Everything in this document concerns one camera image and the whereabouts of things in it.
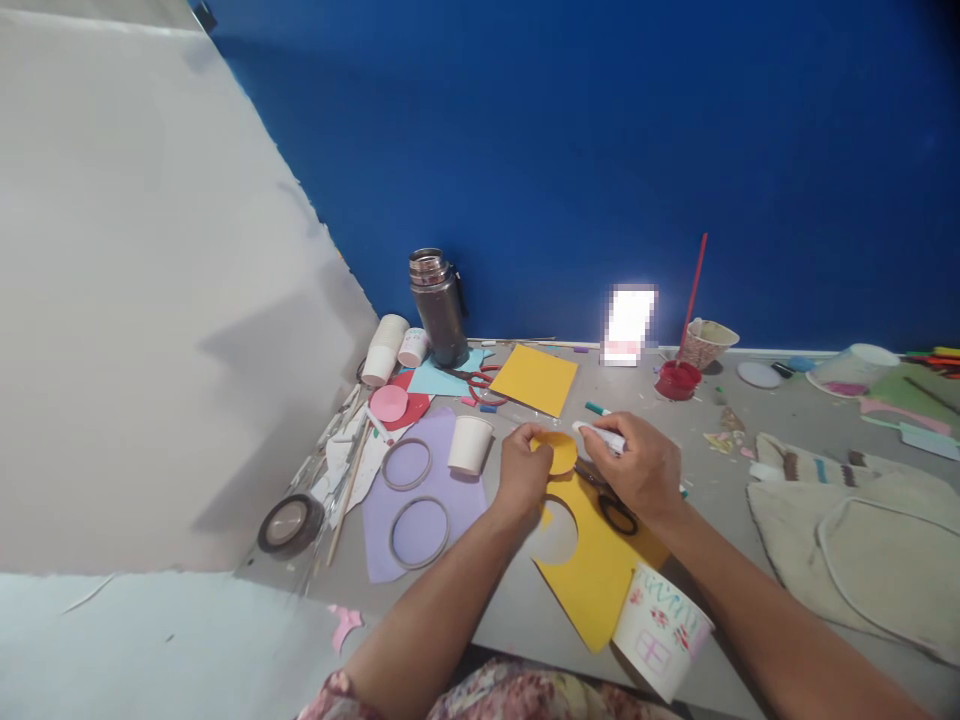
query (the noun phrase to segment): wooden stick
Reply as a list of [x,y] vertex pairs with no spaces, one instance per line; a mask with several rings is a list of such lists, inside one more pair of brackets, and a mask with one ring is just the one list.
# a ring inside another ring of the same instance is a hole
[[353,484],[357,479],[357,472],[360,470],[360,461],[363,459],[363,446],[367,444],[367,438],[370,436],[370,430],[373,425],[370,420],[366,421],[367,427],[363,431],[363,438],[360,440],[360,447],[357,448],[357,455],[354,458],[353,468],[350,470],[350,479],[347,480],[347,487],[343,491],[343,510],[340,511],[340,522],[337,523],[337,529],[333,533],[333,540],[330,541],[330,553],[327,555],[327,567],[333,562],[334,553],[337,552],[337,543],[340,542],[340,532],[343,530],[343,524],[347,521],[347,509],[350,507],[350,495],[353,494]]
[[683,344],[687,341],[687,327],[690,325],[690,315],[693,313],[693,299],[697,296],[697,284],[700,282],[700,268],[703,267],[703,251],[707,249],[707,234],[700,239],[700,259],[697,260],[697,272],[693,276],[693,290],[690,292],[690,303],[687,305],[687,320],[683,323],[683,334],[680,336],[680,349],[677,350],[677,364],[683,357]]

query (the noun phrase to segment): stainless steel bottle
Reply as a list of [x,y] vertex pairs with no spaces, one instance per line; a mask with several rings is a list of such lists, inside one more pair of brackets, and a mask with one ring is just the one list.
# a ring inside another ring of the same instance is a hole
[[437,248],[417,250],[410,255],[410,290],[430,338],[434,362],[446,368],[463,365],[470,349],[463,332],[466,312],[456,266],[444,260]]

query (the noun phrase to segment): purple foam sheet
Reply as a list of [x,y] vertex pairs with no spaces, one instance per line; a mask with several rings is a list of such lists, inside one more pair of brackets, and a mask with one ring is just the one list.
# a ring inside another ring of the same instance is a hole
[[[361,505],[367,574],[371,583],[392,582],[407,572],[390,553],[390,528],[397,513],[414,498],[434,497],[447,509],[450,517],[447,548],[487,509],[482,479],[471,478],[465,482],[460,476],[454,478],[447,467],[455,421],[456,415],[450,408],[434,408],[404,434],[404,439],[419,438],[430,448],[432,465],[420,485],[400,492],[387,487],[382,469],[377,473],[370,494]],[[394,485],[412,482],[423,472],[426,459],[426,451],[416,443],[398,448],[387,468],[390,481]],[[443,511],[435,503],[416,503],[397,523],[394,549],[406,563],[414,565],[433,555],[445,529]]]

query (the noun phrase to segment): black scissors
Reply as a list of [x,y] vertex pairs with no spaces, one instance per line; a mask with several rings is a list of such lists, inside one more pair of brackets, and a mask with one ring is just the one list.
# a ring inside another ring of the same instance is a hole
[[640,523],[637,522],[630,508],[624,505],[623,500],[617,497],[610,484],[600,477],[600,473],[581,457],[577,458],[574,467],[580,477],[596,488],[600,512],[607,524],[621,535],[636,535],[640,531]]

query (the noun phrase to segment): pink paper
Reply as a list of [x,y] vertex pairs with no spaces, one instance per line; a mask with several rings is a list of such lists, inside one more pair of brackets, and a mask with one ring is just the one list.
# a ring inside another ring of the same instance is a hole
[[946,435],[950,437],[951,428],[947,423],[940,422],[939,420],[934,420],[933,418],[927,417],[926,415],[918,415],[917,413],[912,413],[909,410],[902,410],[901,408],[894,407],[893,405],[887,405],[884,402],[879,400],[871,400],[870,398],[860,398],[860,414],[866,415],[867,413],[879,412],[885,410],[887,412],[900,413],[905,415],[908,418],[916,420],[922,425],[926,425],[928,428],[933,430],[935,433],[940,435]]
[[396,422],[407,409],[407,391],[385,385],[370,396],[370,412],[382,422]]
[[333,631],[333,638],[330,640],[333,649],[336,650],[337,655],[339,655],[343,647],[343,641],[347,639],[350,631],[363,625],[363,617],[360,615],[359,610],[348,610],[340,605],[328,605],[327,610],[340,618],[340,624],[337,626],[337,629]]
[[[406,492],[391,490],[384,483],[381,470],[360,506],[371,583],[392,582],[406,573],[390,554],[390,528],[397,513],[414,498],[434,497],[446,507],[450,516],[448,548],[487,509],[482,479],[453,477],[447,467],[455,419],[450,408],[433,408],[404,435],[404,439],[419,438],[430,448],[430,472],[419,486]],[[422,446],[411,443],[400,447],[390,460],[391,481],[397,485],[411,482],[420,474],[425,461]],[[404,560],[416,563],[433,554],[443,539],[444,528],[443,512],[434,503],[417,503],[397,524],[394,547]]]

